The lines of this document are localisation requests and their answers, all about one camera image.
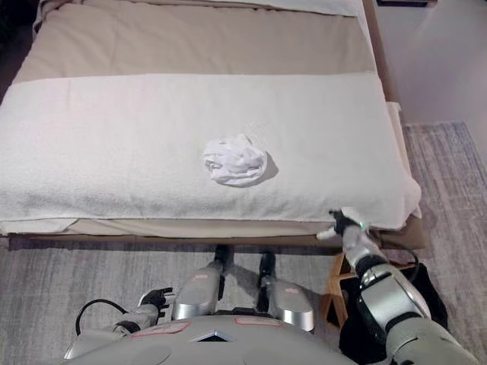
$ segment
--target white wall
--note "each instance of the white wall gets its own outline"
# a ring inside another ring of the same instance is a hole
[[[487,2],[377,7],[406,122],[464,121],[487,161]]]

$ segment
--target black cable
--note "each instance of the black cable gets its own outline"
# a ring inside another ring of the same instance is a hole
[[[78,316],[76,317],[76,322],[75,322],[75,329],[76,329],[76,335],[79,336],[81,334],[80,330],[80,321],[81,321],[81,316],[83,316],[84,311],[91,305],[95,303],[105,303],[105,304],[110,304],[114,308],[118,309],[122,314],[128,313],[126,310],[124,310],[121,306],[119,306],[117,303],[112,302],[111,300],[107,299],[95,299],[92,300],[91,302],[86,303],[83,308],[79,311]]]
[[[381,240],[379,238],[379,236],[374,232],[374,231],[369,231],[369,233],[372,235],[373,238],[375,238],[376,240],[379,240],[380,244],[382,245],[381,249],[384,247],[385,243],[383,240]],[[393,243],[393,242],[388,242],[387,243],[388,246],[392,246],[396,249],[403,249],[407,252],[409,252],[409,254],[414,258],[414,271],[412,272],[411,276],[408,278],[409,281],[413,282],[417,277],[418,277],[418,274],[419,274],[419,258],[418,258],[418,255],[416,255],[416,253],[405,247],[404,245],[400,244],[400,243]]]

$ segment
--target beige blanket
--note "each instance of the beige blanket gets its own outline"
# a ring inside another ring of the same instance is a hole
[[[85,0],[48,13],[15,82],[146,73],[373,70],[355,17]]]

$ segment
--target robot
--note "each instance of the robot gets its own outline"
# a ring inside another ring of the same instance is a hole
[[[394,268],[360,222],[342,211],[330,212],[350,266],[360,279],[357,306],[370,335],[383,342],[397,365],[475,365],[479,362],[431,320],[421,294]],[[228,250],[192,275],[175,296],[172,288],[152,290],[115,325],[85,330],[64,359],[45,365],[171,364],[354,364],[313,334],[314,312],[302,290],[275,275],[275,257],[263,254],[256,309],[215,311],[224,290]],[[172,320],[158,325],[172,304]]]

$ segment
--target black cloth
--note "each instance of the black cloth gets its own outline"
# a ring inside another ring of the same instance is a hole
[[[402,272],[409,278],[414,270],[414,268],[407,268]],[[431,312],[431,319],[448,330],[447,309],[431,283],[428,269],[423,264],[419,264],[418,274],[412,284],[425,298]],[[362,321],[356,306],[360,294],[359,285],[360,281],[357,278],[342,281],[342,289],[348,295],[347,311],[349,318],[340,332],[339,347],[345,356],[362,365],[384,360],[386,358],[386,347],[374,340]]]

